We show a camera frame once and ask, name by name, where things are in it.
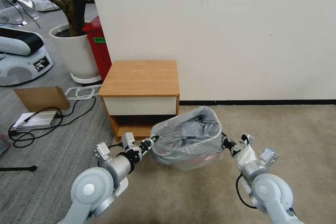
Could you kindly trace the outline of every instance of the beige carpet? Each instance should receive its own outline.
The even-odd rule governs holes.
[[[193,108],[181,106],[180,113]],[[301,221],[336,223],[336,106],[211,108],[231,138],[249,133],[258,154],[266,147],[279,154],[271,172],[290,185]],[[220,162],[188,172],[145,156],[129,175],[128,189],[93,222],[270,223],[267,215],[240,202],[235,190],[239,172],[227,150],[224,154]]]

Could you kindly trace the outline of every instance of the wooden nightstand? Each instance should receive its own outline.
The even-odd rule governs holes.
[[[99,95],[116,139],[149,137],[153,125],[178,115],[178,86],[175,60],[114,61]]]

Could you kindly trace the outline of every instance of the floor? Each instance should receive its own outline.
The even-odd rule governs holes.
[[[86,17],[97,15],[87,5]],[[41,30],[31,22],[26,30],[39,32],[55,62],[39,79],[19,87],[74,86],[48,31],[65,23],[61,11],[40,14]],[[79,115],[92,101],[81,101]],[[180,106],[180,113],[195,107]],[[271,171],[283,178],[294,193],[294,210],[306,224],[336,223],[336,106],[213,106],[223,131],[233,139],[242,133],[255,137],[257,153],[273,148],[280,156]],[[0,87],[0,133],[25,112],[12,88]],[[0,223],[56,223],[70,207],[70,188],[78,174],[96,166],[95,144],[113,141],[102,105],[70,126],[23,149],[11,147],[0,156],[0,166],[37,165],[28,171],[0,173]],[[112,154],[120,150],[113,149]],[[151,154],[136,165],[129,187],[93,223],[270,223],[269,218],[245,207],[237,197],[239,172],[227,151],[221,161],[188,172],[156,164]]]

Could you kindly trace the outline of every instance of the black pole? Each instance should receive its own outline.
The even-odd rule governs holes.
[[[36,171],[37,166],[30,166],[30,167],[0,167],[0,172],[13,172],[13,171],[19,171],[19,170],[27,170],[34,172]]]

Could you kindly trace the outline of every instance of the white drawer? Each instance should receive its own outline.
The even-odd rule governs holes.
[[[103,97],[108,113],[121,115],[176,114],[176,96],[173,97]]]

